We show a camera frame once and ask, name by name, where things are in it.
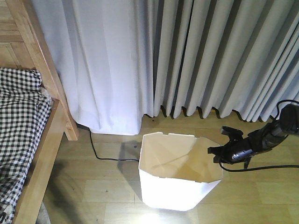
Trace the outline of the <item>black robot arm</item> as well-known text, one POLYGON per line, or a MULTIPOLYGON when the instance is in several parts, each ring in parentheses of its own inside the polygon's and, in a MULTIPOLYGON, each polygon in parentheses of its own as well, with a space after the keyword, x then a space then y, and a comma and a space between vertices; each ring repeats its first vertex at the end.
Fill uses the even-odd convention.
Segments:
POLYGON ((214 163, 218 163, 223 170, 228 172, 248 172, 271 168, 298 168, 298 165, 274 165, 266 167, 248 168, 250 160, 257 154, 271 151, 283 142, 288 135, 299 134, 299 103, 289 100, 290 104, 282 110, 277 108, 278 120, 266 124, 263 128, 255 130, 243 138, 241 130, 223 126, 221 134, 229 137, 228 143, 219 147, 209 147, 207 152, 214 154, 214 163))

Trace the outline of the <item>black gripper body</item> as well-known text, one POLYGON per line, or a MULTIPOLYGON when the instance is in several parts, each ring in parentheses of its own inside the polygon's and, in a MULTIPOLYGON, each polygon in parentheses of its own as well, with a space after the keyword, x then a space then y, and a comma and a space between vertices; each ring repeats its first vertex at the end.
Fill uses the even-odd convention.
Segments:
POLYGON ((254 154, 249 138, 244 139, 241 130, 228 126, 222 126, 221 134, 228 136, 229 141, 223 146, 207 149, 208 154, 214 154, 214 163, 236 164, 243 162, 244 168, 248 168, 254 154))

